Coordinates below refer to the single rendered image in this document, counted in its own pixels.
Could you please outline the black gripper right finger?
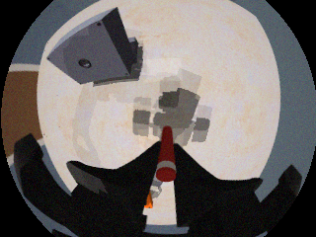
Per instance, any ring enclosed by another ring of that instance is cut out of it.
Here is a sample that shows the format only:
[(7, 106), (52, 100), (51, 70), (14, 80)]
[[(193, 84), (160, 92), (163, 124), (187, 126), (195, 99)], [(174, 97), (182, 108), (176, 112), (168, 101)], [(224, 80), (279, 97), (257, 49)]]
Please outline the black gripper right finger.
[(221, 202), (256, 191), (264, 181), (257, 177), (246, 181), (222, 181), (206, 171), (179, 143), (174, 143), (174, 150), (177, 167), (173, 181), (177, 228), (187, 228), (191, 221), (198, 220)]

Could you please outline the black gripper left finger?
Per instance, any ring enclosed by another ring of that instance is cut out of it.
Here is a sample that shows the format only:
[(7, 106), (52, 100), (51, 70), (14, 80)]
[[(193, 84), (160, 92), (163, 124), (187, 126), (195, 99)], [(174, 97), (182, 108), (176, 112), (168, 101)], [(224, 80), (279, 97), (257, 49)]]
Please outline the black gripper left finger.
[(151, 183), (157, 173), (155, 169), (157, 169), (159, 150), (161, 150), (161, 141), (155, 142), (137, 158), (131, 159), (118, 169), (103, 169), (103, 167), (84, 165), (79, 161), (70, 161), (66, 165), (78, 185), (86, 187), (92, 193), (102, 195), (103, 198), (121, 202), (131, 222), (138, 224), (146, 199), (149, 197)]

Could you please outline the dark red peg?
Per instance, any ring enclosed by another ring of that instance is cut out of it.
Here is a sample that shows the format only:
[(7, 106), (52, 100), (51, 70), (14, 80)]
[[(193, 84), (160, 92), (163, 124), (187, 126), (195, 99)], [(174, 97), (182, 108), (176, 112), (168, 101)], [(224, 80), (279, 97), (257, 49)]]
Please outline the dark red peg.
[(162, 127), (161, 150), (159, 150), (157, 169), (155, 169), (158, 181), (174, 181), (175, 174), (177, 174), (174, 154), (173, 129), (171, 126), (165, 125)]

